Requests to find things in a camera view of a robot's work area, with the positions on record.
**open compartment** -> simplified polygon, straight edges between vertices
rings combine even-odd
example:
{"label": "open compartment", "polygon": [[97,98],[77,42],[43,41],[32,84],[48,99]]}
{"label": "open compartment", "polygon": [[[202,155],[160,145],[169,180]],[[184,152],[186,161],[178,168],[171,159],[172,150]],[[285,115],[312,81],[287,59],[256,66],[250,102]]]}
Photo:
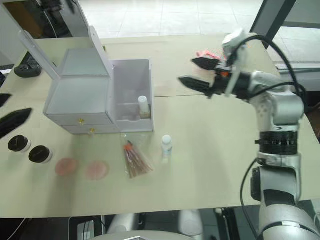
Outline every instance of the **open compartment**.
{"label": "open compartment", "polygon": [[[153,91],[148,59],[113,60],[116,124],[120,132],[151,132]],[[141,119],[138,98],[146,96],[151,118]]]}

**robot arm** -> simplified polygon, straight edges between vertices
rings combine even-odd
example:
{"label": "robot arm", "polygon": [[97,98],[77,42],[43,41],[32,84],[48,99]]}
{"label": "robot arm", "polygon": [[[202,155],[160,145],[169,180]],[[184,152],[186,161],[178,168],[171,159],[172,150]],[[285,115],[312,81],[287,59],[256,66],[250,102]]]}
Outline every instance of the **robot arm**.
{"label": "robot arm", "polygon": [[[312,219],[297,207],[301,196],[301,155],[298,153],[299,122],[304,114],[302,99],[286,83],[264,72],[242,72],[246,47],[240,46],[245,36],[236,31],[223,41],[228,61],[199,57],[192,61],[206,70],[215,70],[215,81],[209,83],[190,76],[180,77],[186,87],[204,93],[232,93],[248,101],[256,110],[260,139],[252,171],[251,196],[261,202],[259,213],[260,240],[320,240]],[[234,66],[229,66],[230,58]]]}

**pink object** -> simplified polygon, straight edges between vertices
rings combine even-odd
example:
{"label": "pink object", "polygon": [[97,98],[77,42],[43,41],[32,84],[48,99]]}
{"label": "pink object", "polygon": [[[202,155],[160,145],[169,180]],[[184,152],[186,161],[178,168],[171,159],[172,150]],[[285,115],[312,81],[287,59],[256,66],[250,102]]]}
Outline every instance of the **pink object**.
{"label": "pink object", "polygon": [[109,173],[110,167],[103,161],[94,161],[90,163],[85,170],[87,179],[97,181],[105,178]]}
{"label": "pink object", "polygon": [[59,176],[67,176],[77,169],[77,160],[73,158],[62,158],[55,165],[55,173]]}
{"label": "pink object", "polygon": [[210,52],[210,51],[208,51],[208,50],[197,51],[197,52],[196,52],[196,55],[197,55],[198,57],[210,56],[210,57],[212,57],[212,58],[214,58],[214,59],[219,59],[219,60],[221,60],[221,57],[220,57],[220,56],[215,55],[214,53],[212,53],[212,52]]}

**white wall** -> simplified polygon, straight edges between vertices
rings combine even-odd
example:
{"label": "white wall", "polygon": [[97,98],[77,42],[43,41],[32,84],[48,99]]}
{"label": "white wall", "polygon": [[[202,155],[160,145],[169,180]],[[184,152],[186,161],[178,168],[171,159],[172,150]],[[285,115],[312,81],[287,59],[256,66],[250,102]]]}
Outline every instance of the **white wall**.
{"label": "white wall", "polygon": [[26,50],[18,38],[19,30],[0,5],[0,66],[15,64]]}

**drawer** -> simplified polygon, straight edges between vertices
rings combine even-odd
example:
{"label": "drawer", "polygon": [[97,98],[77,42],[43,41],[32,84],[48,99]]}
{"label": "drawer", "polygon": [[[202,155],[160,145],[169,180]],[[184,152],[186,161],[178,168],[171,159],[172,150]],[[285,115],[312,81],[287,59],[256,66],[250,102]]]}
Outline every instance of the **drawer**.
{"label": "drawer", "polygon": [[62,126],[71,134],[115,134],[119,133],[116,125],[83,125],[83,126]]}
{"label": "drawer", "polygon": [[49,114],[48,118],[60,126],[112,125],[106,113],[94,114]]}

